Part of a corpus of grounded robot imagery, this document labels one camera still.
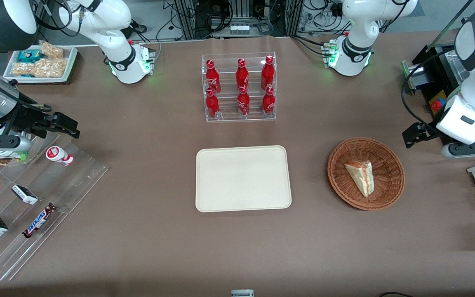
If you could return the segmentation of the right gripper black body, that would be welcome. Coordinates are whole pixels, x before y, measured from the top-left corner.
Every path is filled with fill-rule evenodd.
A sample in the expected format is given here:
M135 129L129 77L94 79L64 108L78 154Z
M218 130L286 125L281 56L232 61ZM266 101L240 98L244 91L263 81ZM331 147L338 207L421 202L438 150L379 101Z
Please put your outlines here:
M0 141L20 141L21 133L54 132L47 105L24 106L14 101L0 101Z

